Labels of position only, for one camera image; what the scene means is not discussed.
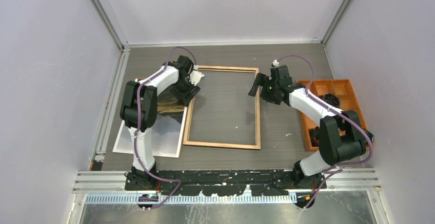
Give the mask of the landscape photo print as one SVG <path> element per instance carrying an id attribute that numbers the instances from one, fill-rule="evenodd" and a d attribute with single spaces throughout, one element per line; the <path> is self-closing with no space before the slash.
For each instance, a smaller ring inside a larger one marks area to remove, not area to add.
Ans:
<path id="1" fill-rule="evenodd" d="M 187 108 L 170 90 L 168 87 L 158 95 L 156 121 L 148 131 L 151 134 L 154 156 L 178 158 Z"/>

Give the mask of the wooden picture frame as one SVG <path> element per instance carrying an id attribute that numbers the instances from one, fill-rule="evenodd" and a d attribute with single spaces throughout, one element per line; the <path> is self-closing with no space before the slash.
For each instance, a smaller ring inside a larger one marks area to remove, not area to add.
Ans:
<path id="1" fill-rule="evenodd" d="M 183 145 L 261 149 L 259 92 L 248 93 L 259 69 L 199 66 L 200 91 L 189 103 Z"/>

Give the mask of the clear acrylic sheet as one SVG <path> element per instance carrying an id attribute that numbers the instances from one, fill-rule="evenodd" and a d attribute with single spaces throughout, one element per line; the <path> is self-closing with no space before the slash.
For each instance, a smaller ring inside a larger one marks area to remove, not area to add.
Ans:
<path id="1" fill-rule="evenodd" d="M 255 145 L 253 72 L 204 71 L 193 101 L 189 141 Z"/>

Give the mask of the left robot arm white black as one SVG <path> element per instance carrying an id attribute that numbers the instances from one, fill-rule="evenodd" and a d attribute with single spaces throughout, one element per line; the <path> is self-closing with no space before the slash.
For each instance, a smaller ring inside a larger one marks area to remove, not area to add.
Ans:
<path id="1" fill-rule="evenodd" d="M 152 190 L 158 181 L 149 129 L 157 118 L 158 96 L 165 90 L 184 106 L 199 92 L 203 74 L 198 71 L 195 59 L 179 56 L 167 61 L 155 73 L 139 82 L 128 81 L 125 86 L 120 118 L 124 121 L 133 145 L 133 163 L 126 175 L 126 184 Z"/>

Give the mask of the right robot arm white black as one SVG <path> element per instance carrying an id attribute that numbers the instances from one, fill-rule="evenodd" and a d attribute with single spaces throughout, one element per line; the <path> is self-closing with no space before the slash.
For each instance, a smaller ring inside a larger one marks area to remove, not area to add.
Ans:
<path id="1" fill-rule="evenodd" d="M 315 96 L 307 85 L 292 80 L 285 65 L 272 67 L 269 75 L 258 73 L 248 94 L 258 94 L 275 105 L 285 103 L 316 123 L 318 150 L 297 161 L 291 172 L 291 181 L 299 188 L 308 187 L 335 166 L 352 164 L 353 158 L 373 149 L 356 111 L 343 111 Z"/>

